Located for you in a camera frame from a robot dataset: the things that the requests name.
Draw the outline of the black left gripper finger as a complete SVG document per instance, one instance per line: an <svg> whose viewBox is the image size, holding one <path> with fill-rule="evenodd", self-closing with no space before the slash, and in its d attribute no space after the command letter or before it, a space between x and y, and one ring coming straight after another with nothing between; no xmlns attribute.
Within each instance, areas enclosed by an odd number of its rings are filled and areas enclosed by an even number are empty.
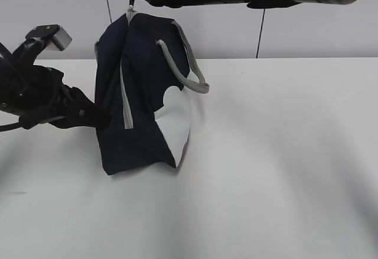
<svg viewBox="0 0 378 259"><path fill-rule="evenodd" d="M90 100L85 101L85 125L87 127L105 129L108 127L111 114Z"/></svg>

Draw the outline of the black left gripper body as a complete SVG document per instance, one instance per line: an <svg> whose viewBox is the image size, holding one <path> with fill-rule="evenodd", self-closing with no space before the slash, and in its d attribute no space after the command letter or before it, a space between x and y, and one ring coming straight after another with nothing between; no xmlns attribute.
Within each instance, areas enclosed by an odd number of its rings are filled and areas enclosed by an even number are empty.
<svg viewBox="0 0 378 259"><path fill-rule="evenodd" d="M63 83L64 74L55 68L45 68L52 78L52 91L47 103L29 112L29 127L49 123L59 129L97 127L97 105L77 87Z"/></svg>

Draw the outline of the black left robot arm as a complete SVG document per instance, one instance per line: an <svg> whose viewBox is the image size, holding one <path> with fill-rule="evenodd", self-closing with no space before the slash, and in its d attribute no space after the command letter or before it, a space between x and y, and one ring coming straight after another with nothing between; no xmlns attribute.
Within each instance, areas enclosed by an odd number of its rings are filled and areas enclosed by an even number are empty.
<svg viewBox="0 0 378 259"><path fill-rule="evenodd" d="M111 115L77 87L64 84L63 72L36 65L40 47L20 46L14 53L1 46L1 111L18 121L1 126L2 132L51 124L59 129L105 129Z"/></svg>

